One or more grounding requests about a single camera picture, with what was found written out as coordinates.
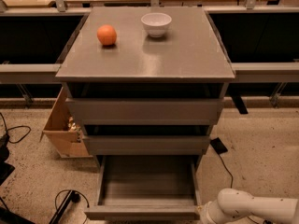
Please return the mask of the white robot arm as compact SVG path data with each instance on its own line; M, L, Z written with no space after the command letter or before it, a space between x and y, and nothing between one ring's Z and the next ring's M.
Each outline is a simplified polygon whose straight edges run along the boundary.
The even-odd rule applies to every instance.
M217 199L197 207L204 224L227 224L255 216L275 224L299 224L299 200L257 197L237 189L222 189Z

